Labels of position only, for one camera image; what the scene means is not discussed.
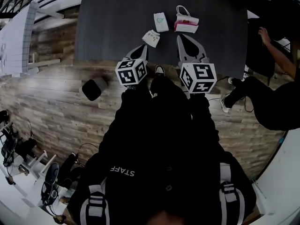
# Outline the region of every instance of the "white strap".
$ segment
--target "white strap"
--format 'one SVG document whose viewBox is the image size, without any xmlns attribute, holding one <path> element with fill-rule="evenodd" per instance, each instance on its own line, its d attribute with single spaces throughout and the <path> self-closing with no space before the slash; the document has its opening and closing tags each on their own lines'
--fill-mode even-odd
<svg viewBox="0 0 300 225">
<path fill-rule="evenodd" d="M 109 218 L 109 210 L 108 210 L 108 202 L 107 200 L 105 200 L 106 202 L 106 208 L 105 208 L 105 216 L 106 216 L 106 225 L 110 225 L 110 218 Z"/>
<path fill-rule="evenodd" d="M 100 185 L 90 185 L 89 186 L 89 189 L 90 189 L 90 193 L 95 193 L 95 192 L 100 192 L 100 193 L 103 193 L 102 192 L 102 188 Z"/>
<path fill-rule="evenodd" d="M 219 191 L 219 197 L 220 197 L 221 210 L 222 210 L 222 222 L 221 222 L 221 225 L 226 225 L 227 224 L 226 199 L 225 199 L 225 194 L 223 193 L 223 191 L 221 189 Z"/>
<path fill-rule="evenodd" d="M 92 204 L 103 204 L 102 196 L 90 196 L 90 203 Z"/>
<path fill-rule="evenodd" d="M 86 207 L 89 204 L 89 200 L 85 200 L 81 206 L 81 210 L 80 210 L 80 224 L 81 225 L 87 225 L 86 224 L 86 216 L 85 216 L 85 212 L 86 212 Z"/>
<path fill-rule="evenodd" d="M 224 191 L 232 191 L 234 190 L 234 184 L 231 184 L 231 169 L 230 165 L 227 163 L 220 163 L 220 184 L 223 182 L 227 182 L 227 185 L 224 185 Z M 239 201 L 240 201 L 240 214 L 239 214 L 239 220 L 237 225 L 241 225 L 244 220 L 245 216 L 245 199 L 243 194 L 239 189 L 235 189 L 237 194 L 239 195 Z M 227 207 L 226 203 L 231 203 L 233 201 L 236 201 L 236 195 L 235 193 L 228 193 L 225 194 L 222 189 L 219 190 L 219 198 L 221 202 L 221 210 L 222 210 L 222 221 L 221 225 L 227 224 Z"/>
<path fill-rule="evenodd" d="M 241 225 L 243 223 L 244 216 L 245 216 L 245 199 L 239 189 L 236 189 L 236 191 L 240 198 L 240 216 L 239 216 L 239 220 L 238 220 L 238 225 Z"/>
<path fill-rule="evenodd" d="M 183 8 L 186 11 L 187 15 L 191 16 L 190 13 L 188 12 L 188 10 L 184 6 L 182 6 L 182 5 L 178 5 L 176 7 L 177 14 L 183 15 L 183 14 L 180 13 L 179 8 Z"/>
<path fill-rule="evenodd" d="M 89 216 L 92 217 L 102 217 L 103 208 L 102 207 L 89 207 Z"/>
<path fill-rule="evenodd" d="M 227 163 L 220 163 L 220 183 L 231 181 L 230 165 Z"/>
</svg>

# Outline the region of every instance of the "person's leg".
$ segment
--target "person's leg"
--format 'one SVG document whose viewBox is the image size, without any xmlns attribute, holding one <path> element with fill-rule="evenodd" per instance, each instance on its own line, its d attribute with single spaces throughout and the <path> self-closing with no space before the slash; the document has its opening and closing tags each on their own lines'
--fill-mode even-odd
<svg viewBox="0 0 300 225">
<path fill-rule="evenodd" d="M 219 144 L 219 131 L 216 130 L 214 121 L 211 119 L 209 102 L 204 93 L 191 94 L 189 107 L 193 116 L 192 131 L 200 138 L 199 144 L 209 144 L 210 147 L 203 147 L 204 150 L 213 150 L 216 154 L 224 152 Z"/>
<path fill-rule="evenodd" d="M 150 134 L 161 133 L 159 142 L 153 141 L 154 145 L 164 149 L 167 154 L 178 151 L 185 141 L 183 136 L 177 136 L 175 131 L 188 133 L 191 125 L 187 96 L 164 74 L 156 73 L 150 90 L 152 94 L 157 93 L 151 101 Z"/>
<path fill-rule="evenodd" d="M 70 170 L 76 161 L 77 156 L 74 153 L 70 154 L 64 161 L 57 176 L 57 184 L 61 184 L 68 177 Z"/>
<path fill-rule="evenodd" d="M 249 97 L 255 105 L 256 101 L 268 96 L 272 92 L 271 88 L 255 77 L 248 77 L 243 82 L 239 79 L 232 79 L 232 84 L 236 88 L 224 100 L 227 108 L 232 108 L 237 101 L 245 96 Z"/>
<path fill-rule="evenodd" d="M 116 147 L 111 144 L 122 146 L 123 143 L 131 143 L 132 140 L 143 141 L 150 101 L 151 94 L 146 79 L 138 85 L 127 86 L 127 90 L 122 93 L 121 108 L 116 112 L 114 121 L 104 135 L 99 152 L 113 152 Z"/>
<path fill-rule="evenodd" d="M 59 184 L 61 187 L 64 187 L 66 189 L 70 189 L 72 186 L 72 183 L 81 176 L 82 172 L 84 170 L 84 166 L 80 165 L 79 167 L 74 168 L 67 177 Z"/>
</svg>

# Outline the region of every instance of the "dark table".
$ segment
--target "dark table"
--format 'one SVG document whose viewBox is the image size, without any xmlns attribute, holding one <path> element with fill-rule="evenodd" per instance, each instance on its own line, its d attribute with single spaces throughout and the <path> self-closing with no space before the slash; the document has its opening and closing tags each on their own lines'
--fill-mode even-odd
<svg viewBox="0 0 300 225">
<path fill-rule="evenodd" d="M 149 47 L 149 62 L 177 65 L 173 32 L 176 6 L 183 5 L 199 18 L 195 34 L 216 72 L 242 78 L 247 51 L 247 9 L 243 0 L 82 0 L 77 24 L 75 59 L 121 60 L 143 44 L 155 30 L 153 14 L 164 12 L 169 25 L 156 48 Z"/>
</svg>

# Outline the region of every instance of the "person's arm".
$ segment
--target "person's arm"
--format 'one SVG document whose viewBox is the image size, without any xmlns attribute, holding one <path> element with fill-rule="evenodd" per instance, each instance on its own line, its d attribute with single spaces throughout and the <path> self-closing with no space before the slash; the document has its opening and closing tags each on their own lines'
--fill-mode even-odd
<svg viewBox="0 0 300 225">
<path fill-rule="evenodd" d="M 191 94 L 189 99 L 189 108 L 193 116 L 192 129 L 193 133 L 201 138 L 203 144 L 210 144 L 214 151 L 223 152 L 219 144 L 219 131 L 216 130 L 214 121 L 211 118 L 209 110 L 210 104 L 205 94 Z"/>
<path fill-rule="evenodd" d="M 268 48 L 275 62 L 288 73 L 292 79 L 295 79 L 296 76 L 296 66 L 276 47 L 271 44 L 271 38 L 268 35 L 268 31 L 265 28 L 260 28 L 258 34 L 262 37 L 263 44 Z"/>
</svg>

